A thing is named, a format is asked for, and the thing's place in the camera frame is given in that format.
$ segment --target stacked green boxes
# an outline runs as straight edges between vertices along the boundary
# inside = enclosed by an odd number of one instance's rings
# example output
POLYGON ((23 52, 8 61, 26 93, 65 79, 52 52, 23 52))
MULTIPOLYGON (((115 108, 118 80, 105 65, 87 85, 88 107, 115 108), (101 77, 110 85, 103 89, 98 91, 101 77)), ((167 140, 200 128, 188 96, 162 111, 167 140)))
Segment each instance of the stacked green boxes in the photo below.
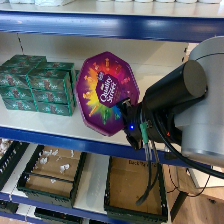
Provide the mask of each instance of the stacked green boxes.
POLYGON ((33 69, 28 80, 39 112, 73 114, 75 106, 68 71, 33 69))
POLYGON ((69 72, 71 84, 76 82, 76 72, 74 63, 64 63, 64 62, 41 62, 38 69, 48 69, 48 70, 59 70, 69 72))
POLYGON ((46 57, 15 55, 0 66, 0 94, 7 109, 37 111, 27 76, 41 61, 46 57))

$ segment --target black cable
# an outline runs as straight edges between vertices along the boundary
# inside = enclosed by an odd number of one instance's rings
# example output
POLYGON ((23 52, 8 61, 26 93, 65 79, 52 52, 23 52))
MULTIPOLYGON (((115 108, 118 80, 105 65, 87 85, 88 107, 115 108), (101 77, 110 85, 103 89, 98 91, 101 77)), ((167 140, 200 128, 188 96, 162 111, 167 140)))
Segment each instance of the black cable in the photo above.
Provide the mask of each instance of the black cable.
MULTIPOLYGON (((170 173, 170 166, 169 165, 168 165, 168 168, 169 168, 170 180, 171 180, 171 182, 172 182, 172 184, 174 186, 174 189, 172 191, 168 191, 167 193, 171 193, 171 192, 173 192, 175 190, 178 190, 180 192, 180 190, 178 189, 178 187, 173 182, 173 179, 172 179, 171 173, 170 173)), ((205 186, 203 187, 203 189, 198 194, 196 194, 196 195, 189 195, 188 194, 187 197, 195 198, 195 197, 198 197, 199 195, 201 195, 204 192, 205 188, 207 187, 207 184, 208 184, 209 179, 210 179, 210 175, 209 175, 209 177, 208 177, 208 179, 207 179, 207 181, 205 183, 205 186)))
POLYGON ((171 180, 171 182, 172 182, 173 186, 174 186, 176 189, 178 189, 178 187, 177 187, 177 186, 176 186, 176 184, 173 182, 173 179, 172 179, 172 177, 171 177, 171 173, 170 173, 170 166, 169 166, 169 165, 168 165, 168 168, 169 168, 170 180, 171 180))
POLYGON ((175 190, 177 190, 177 188, 174 188, 172 191, 167 191, 166 193, 169 194, 169 193, 174 192, 175 190))
POLYGON ((148 169, 149 169, 148 185, 146 187, 145 193, 136 201, 137 206, 141 205, 149 195, 149 191, 150 191, 149 188, 151 187, 151 179, 152 179, 151 165, 152 165, 151 160, 148 160, 148 169))
POLYGON ((206 184, 205 184, 205 186, 203 187, 203 189, 202 189, 201 192, 199 192, 199 193, 196 194, 196 195, 189 195, 189 194, 188 194, 187 196, 188 196, 188 197, 191 197, 191 198, 195 198, 195 197, 201 195, 201 194, 204 192, 205 188, 207 187, 207 184, 208 184, 209 179, 210 179, 210 175, 209 175, 209 177, 208 177, 208 179, 207 179, 207 181, 206 181, 206 184))
POLYGON ((147 198, 148 195, 149 195, 149 192, 150 192, 150 191, 152 190, 152 188, 155 186, 156 181, 157 181, 157 179, 158 179, 158 175, 159 175, 159 167, 158 167, 158 165, 159 165, 159 164, 157 164, 156 175, 155 175, 155 179, 154 179, 152 185, 151 185, 151 186, 148 185, 147 188, 146 188, 145 193, 138 199, 138 201, 136 201, 135 204, 136 204, 137 206, 141 205, 141 204, 146 200, 146 198, 147 198))
POLYGON ((222 172, 218 172, 216 170, 212 170, 210 168, 207 168, 205 166, 202 166, 190 159, 188 159, 187 157, 184 157, 181 153, 179 153, 172 145, 171 143, 166 139, 166 137, 163 136, 162 132, 160 131, 158 124, 157 124, 157 120, 158 120, 158 115, 154 115, 152 113, 152 123, 154 124, 158 134, 160 135, 160 137, 162 138, 162 140, 164 141, 164 143, 166 144, 166 146, 169 148, 169 150, 176 155, 180 160, 182 160, 183 162, 185 162, 187 165, 189 165, 190 167, 197 169, 203 173, 206 173, 208 175, 214 176, 214 177, 218 177, 221 179, 224 179, 224 173, 222 172))

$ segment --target black tray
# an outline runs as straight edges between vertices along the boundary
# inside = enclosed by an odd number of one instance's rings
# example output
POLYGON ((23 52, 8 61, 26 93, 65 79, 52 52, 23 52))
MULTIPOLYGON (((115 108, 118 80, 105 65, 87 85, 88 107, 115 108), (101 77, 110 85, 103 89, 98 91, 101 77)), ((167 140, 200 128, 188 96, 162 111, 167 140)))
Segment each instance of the black tray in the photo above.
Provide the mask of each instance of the black tray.
POLYGON ((83 153, 83 152, 81 153, 77 171, 76 171, 74 181, 73 181, 73 187, 70 192, 70 196, 66 197, 66 196, 62 196, 62 195, 58 195, 58 194, 53 194, 53 193, 30 189, 30 188, 25 187, 26 182, 29 179, 29 173, 32 172, 43 149, 44 149, 43 145, 37 146, 30 161, 27 163, 25 170, 23 171, 21 177, 19 178, 19 181, 17 183, 17 189, 19 191, 23 191, 28 196, 28 198, 31 200, 40 201, 40 202, 48 203, 48 204, 60 205, 60 206, 64 206, 67 208, 73 208, 76 194, 78 191, 79 181, 80 181, 80 178, 82 175, 82 170, 83 170, 83 167, 85 164, 86 153, 83 153))
POLYGON ((160 200, 162 215, 150 214, 145 212, 134 211, 130 209, 118 208, 110 206, 110 172, 112 167, 112 157, 110 157, 106 190, 104 196, 104 210, 107 212, 107 216, 112 219, 118 219, 126 222, 137 224, 150 224, 150 223, 162 223, 168 221, 168 209, 166 201, 166 191, 164 186, 162 166, 159 164, 159 188, 160 188, 160 200))
POLYGON ((100 221, 96 221, 96 220, 89 220, 89 224, 107 224, 107 222, 100 222, 100 221))
POLYGON ((44 222, 52 224, 81 224, 82 218, 54 212, 42 208, 36 208, 34 215, 41 218, 44 222))
POLYGON ((14 141, 0 160, 0 190, 8 181, 29 143, 14 141))
POLYGON ((0 211, 15 214, 19 204, 0 200, 0 211))

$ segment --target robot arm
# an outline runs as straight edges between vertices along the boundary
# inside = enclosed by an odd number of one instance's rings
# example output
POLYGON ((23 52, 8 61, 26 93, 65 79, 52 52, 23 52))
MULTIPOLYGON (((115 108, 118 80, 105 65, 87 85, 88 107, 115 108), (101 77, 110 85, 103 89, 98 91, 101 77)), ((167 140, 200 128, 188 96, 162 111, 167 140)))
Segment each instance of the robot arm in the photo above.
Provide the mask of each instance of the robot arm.
POLYGON ((224 179, 224 174, 193 160, 224 167, 224 38, 199 44, 190 59, 149 87, 136 106, 120 102, 127 140, 142 147, 140 124, 150 140, 163 142, 189 166, 224 179), (181 146, 179 153, 171 143, 181 146))

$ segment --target purple tin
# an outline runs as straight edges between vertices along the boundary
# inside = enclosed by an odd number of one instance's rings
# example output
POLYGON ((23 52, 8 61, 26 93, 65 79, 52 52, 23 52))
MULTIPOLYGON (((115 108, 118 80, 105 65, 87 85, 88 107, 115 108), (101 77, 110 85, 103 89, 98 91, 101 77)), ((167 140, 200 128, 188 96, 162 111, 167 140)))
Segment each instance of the purple tin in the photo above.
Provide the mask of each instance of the purple tin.
POLYGON ((124 128, 116 103, 129 97, 131 104, 136 105, 139 89, 130 65, 112 53, 104 52, 84 62, 75 96, 84 123, 111 136, 124 128))

